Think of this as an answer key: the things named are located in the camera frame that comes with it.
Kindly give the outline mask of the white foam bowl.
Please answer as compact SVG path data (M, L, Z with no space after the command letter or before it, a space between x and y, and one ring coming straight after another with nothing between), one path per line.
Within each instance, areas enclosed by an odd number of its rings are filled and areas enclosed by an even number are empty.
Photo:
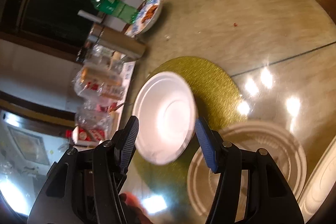
M152 164L166 165L189 144L198 109L186 80L174 72L161 72L143 85L132 114L139 120L138 153Z

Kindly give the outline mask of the red white liquor bottle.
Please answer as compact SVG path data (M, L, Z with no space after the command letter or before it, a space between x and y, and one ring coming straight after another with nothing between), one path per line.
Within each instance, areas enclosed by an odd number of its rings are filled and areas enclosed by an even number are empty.
M105 133L100 129L86 130L77 126L73 130L66 130L66 137L71 138L75 145L95 147L105 140Z

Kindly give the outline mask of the gold round placemat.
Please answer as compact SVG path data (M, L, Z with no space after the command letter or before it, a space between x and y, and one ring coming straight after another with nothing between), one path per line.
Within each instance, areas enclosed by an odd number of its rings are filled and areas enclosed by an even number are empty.
M246 119L236 109L242 101L239 89L221 67L209 60L195 56L177 57L161 64L149 77L162 72L176 73L187 82L197 114L205 118L211 129L220 130ZM194 133L182 135L182 141L166 159L151 159L151 155L157 155L155 149L162 150L167 144L154 136L154 115L142 118L137 112L142 105L136 101L133 108L140 125L136 140L140 147L135 152L134 164L147 186L162 195L169 206L187 206L187 172L199 148L197 137Z

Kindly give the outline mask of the stainless steel thermos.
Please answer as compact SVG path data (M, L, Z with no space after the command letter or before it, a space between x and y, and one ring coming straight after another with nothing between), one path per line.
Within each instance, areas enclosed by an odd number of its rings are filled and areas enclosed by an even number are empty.
M136 39L97 23L92 25L87 39L110 50L127 55L134 60L140 59L146 49L146 46Z

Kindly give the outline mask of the patterned plate with food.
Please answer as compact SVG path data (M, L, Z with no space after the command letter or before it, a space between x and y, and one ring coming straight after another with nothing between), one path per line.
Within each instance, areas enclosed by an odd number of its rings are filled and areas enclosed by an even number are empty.
M132 25L131 35L147 32L158 20L162 10L161 0L150 0L143 6Z

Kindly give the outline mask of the green soda bottle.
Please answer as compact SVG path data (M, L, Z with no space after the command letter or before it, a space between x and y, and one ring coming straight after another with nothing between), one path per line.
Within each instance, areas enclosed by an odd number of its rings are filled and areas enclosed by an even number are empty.
M94 8L100 12L119 18L127 24L133 24L139 11L120 0L90 0Z

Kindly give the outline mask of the framed wall picture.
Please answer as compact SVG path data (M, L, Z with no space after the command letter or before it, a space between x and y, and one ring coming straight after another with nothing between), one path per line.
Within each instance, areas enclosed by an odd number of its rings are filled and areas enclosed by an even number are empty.
M16 127L8 127L13 146L23 159L35 164L50 165L45 143L41 136L24 132Z

